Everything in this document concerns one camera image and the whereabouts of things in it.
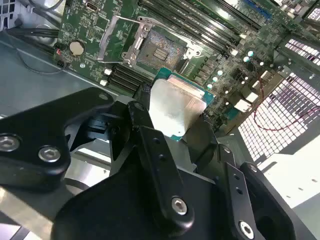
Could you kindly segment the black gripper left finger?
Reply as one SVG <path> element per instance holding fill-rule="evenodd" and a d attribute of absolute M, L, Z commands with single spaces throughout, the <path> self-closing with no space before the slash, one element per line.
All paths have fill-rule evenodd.
<path fill-rule="evenodd" d="M 138 101 L 114 101 L 98 88 L 61 97 L 0 121 L 2 185 L 49 192 L 62 184 L 71 152 L 94 138 L 109 139 L 122 166 L 112 176 L 139 169 L 156 225 L 186 232 L 195 220 L 180 173 L 164 135 L 154 129 Z"/>

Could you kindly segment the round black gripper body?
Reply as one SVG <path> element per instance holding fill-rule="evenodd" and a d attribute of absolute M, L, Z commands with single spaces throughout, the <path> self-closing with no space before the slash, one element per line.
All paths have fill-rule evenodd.
<path fill-rule="evenodd" d="M 230 240 L 217 186 L 180 170 L 195 212 L 181 240 Z M 139 169 L 127 169 L 70 199 L 58 212 L 53 240 L 168 240 L 156 225 L 147 185 Z"/>

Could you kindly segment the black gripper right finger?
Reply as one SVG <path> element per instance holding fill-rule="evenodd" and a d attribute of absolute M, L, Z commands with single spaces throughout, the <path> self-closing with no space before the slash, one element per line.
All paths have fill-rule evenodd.
<path fill-rule="evenodd" d="M 202 236 L 217 240 L 296 240 L 297 216 L 257 166 L 237 163 L 203 116 L 184 134 L 193 172 L 207 188 L 195 186 L 195 221 Z"/>

